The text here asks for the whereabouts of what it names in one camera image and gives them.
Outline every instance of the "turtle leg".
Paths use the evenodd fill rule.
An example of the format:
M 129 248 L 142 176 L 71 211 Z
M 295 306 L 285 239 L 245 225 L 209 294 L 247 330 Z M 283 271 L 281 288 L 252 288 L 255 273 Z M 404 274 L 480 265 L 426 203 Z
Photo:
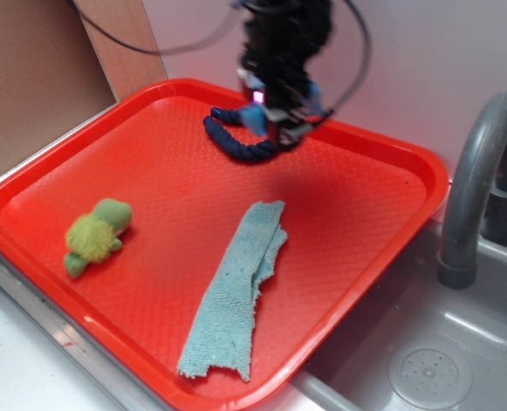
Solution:
M 122 248 L 122 241 L 120 241 L 116 237 L 113 238 L 110 242 L 110 250 L 116 251 L 116 250 L 120 250 L 121 248 Z
M 72 278 L 78 278 L 86 269 L 88 262 L 77 253 L 68 253 L 63 260 L 63 265 Z

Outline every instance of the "navy rope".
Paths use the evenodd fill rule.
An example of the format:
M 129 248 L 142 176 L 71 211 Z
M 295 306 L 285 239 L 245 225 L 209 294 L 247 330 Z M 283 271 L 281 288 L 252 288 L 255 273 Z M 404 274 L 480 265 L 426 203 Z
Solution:
M 242 124 L 242 119 L 235 110 L 212 108 L 210 114 L 228 124 Z M 260 163 L 269 160 L 278 154 L 278 149 L 270 140 L 263 140 L 258 144 L 245 145 L 235 139 L 221 124 L 210 116 L 204 118 L 204 128 L 208 135 L 220 146 L 231 158 L 244 163 Z
M 212 107 L 210 110 L 210 116 L 226 122 L 227 124 L 242 125 L 242 119 L 238 111 L 219 109 L 218 107 Z
M 278 149 L 270 140 L 248 146 L 242 144 L 210 116 L 204 118 L 204 128 L 212 140 L 235 160 L 244 163 L 260 163 L 278 154 Z

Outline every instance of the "gray sink basin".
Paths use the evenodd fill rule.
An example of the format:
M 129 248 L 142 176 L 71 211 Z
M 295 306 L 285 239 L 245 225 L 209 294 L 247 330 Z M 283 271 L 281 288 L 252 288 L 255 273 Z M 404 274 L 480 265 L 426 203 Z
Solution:
M 447 289 L 438 231 L 430 223 L 368 290 L 295 379 L 300 390 L 315 381 L 326 409 L 507 410 L 507 249 L 482 240 L 475 284 Z

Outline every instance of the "red tray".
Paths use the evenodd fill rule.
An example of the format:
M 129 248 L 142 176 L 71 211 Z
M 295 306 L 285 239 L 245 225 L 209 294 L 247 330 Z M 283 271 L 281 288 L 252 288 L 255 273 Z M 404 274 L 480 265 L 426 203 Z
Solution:
M 242 96 L 171 80 L 126 99 L 0 184 L 0 252 L 154 392 L 183 410 L 246 408 L 281 387 L 443 200 L 430 152 L 337 122 L 265 164 L 240 164 L 202 119 Z M 244 128 L 237 138 L 256 142 Z M 64 235 L 104 197 L 134 208 L 123 249 L 78 280 Z M 283 200 L 289 239 L 261 286 L 251 381 L 177 374 L 194 315 L 238 223 Z

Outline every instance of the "rag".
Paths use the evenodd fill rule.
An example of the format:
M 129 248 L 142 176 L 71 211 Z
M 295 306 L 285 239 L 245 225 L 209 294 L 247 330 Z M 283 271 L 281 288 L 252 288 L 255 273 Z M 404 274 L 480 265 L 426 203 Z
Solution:
M 181 375 L 205 377 L 218 366 L 249 381 L 259 285 L 274 274 L 287 239 L 279 223 L 283 209 L 282 201 L 259 202 L 242 218 L 196 313 L 177 367 Z

